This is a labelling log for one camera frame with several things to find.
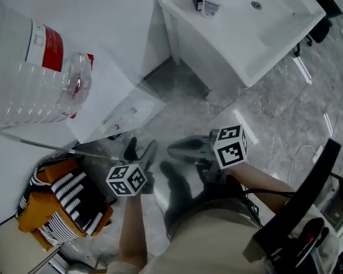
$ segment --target marble floor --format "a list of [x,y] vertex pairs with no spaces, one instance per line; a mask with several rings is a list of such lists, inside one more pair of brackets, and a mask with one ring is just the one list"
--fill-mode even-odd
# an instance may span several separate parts
[[[332,137],[342,145],[333,172],[343,176],[343,36],[340,31],[343,30],[343,15],[332,22],[333,27],[323,43],[314,43],[312,47],[302,44],[301,59],[312,76],[312,84],[307,84],[289,54],[253,87],[237,95],[221,90],[213,97],[207,96],[208,90],[198,77],[185,64],[175,66],[171,60],[147,79],[166,106],[142,129],[128,133],[124,139],[137,136],[140,150],[151,139],[159,142],[158,156],[151,167],[155,194],[142,197],[150,255],[159,255],[168,245],[161,210],[168,206],[170,191],[158,164],[169,159],[166,147],[185,136],[207,134],[212,128],[243,123],[249,130],[250,164],[284,182],[288,182],[292,158],[301,146],[312,146],[316,150]],[[333,135],[326,124],[325,113],[332,124]],[[106,139],[96,145],[114,153],[115,142]],[[309,147],[303,147],[296,155],[289,178],[292,187],[299,188],[307,176],[313,166],[313,155]],[[196,196],[201,191],[201,182],[193,166],[170,161],[188,180]],[[114,259],[123,206],[123,199],[113,205],[113,224],[98,237],[76,239],[66,245],[66,249],[92,261],[97,257],[104,263]],[[263,223],[271,216],[267,208],[261,210]]]

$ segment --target black and white striped fabric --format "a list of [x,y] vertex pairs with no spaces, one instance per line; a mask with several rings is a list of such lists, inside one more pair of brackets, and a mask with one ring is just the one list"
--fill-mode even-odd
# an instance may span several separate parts
[[48,221],[44,227],[47,230],[47,233],[50,233],[51,236],[60,243],[65,243],[79,236],[67,225],[57,211],[52,215],[52,219]]
[[43,182],[37,178],[37,174],[40,172],[43,172],[46,167],[52,166],[53,164],[62,162],[68,158],[61,158],[61,159],[51,159],[51,160],[46,160],[44,162],[41,162],[34,170],[33,174],[31,175],[29,179],[29,184],[26,187],[23,196],[21,197],[21,200],[18,204],[17,211],[15,213],[15,217],[18,218],[20,214],[24,211],[24,209],[27,206],[27,202],[29,200],[29,195],[32,192],[45,192],[51,191],[51,184],[47,182]]
[[69,217],[92,235],[107,210],[104,196],[94,187],[80,168],[58,179],[51,186]]

